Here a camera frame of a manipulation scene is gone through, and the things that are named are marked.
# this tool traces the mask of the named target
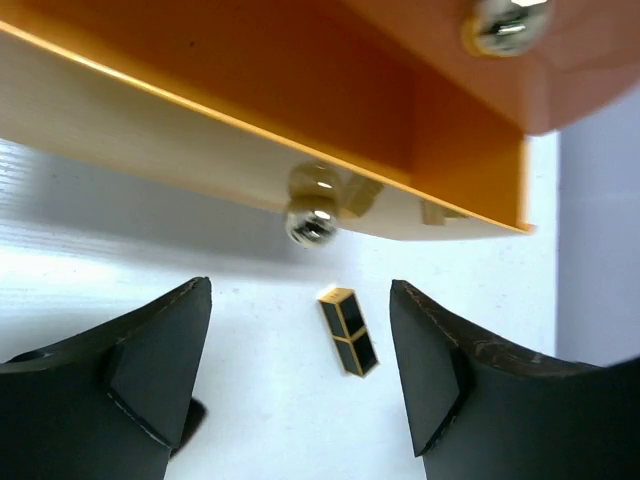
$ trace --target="white surface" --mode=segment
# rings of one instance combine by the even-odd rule
[[[388,321],[393,278],[546,353],[555,344],[557,136],[533,141],[531,237],[290,243],[280,217],[0,143],[0,355],[60,340],[208,275],[195,395],[209,417],[168,480],[424,479]],[[342,373],[315,302],[355,288],[381,365]]]

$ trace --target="metal screw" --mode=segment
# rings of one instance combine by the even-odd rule
[[[284,229],[289,238],[305,248],[329,243],[338,233],[340,176],[329,165],[305,162],[291,170],[287,189]]]
[[[540,40],[550,18],[549,0],[479,0],[463,37],[473,53],[522,55]]]

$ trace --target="screw head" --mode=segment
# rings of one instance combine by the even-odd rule
[[[548,0],[479,0],[463,39],[475,54],[522,55],[540,40],[550,18]]]
[[[295,197],[285,209],[284,228],[298,245],[322,247],[338,233],[336,203],[324,197]]]

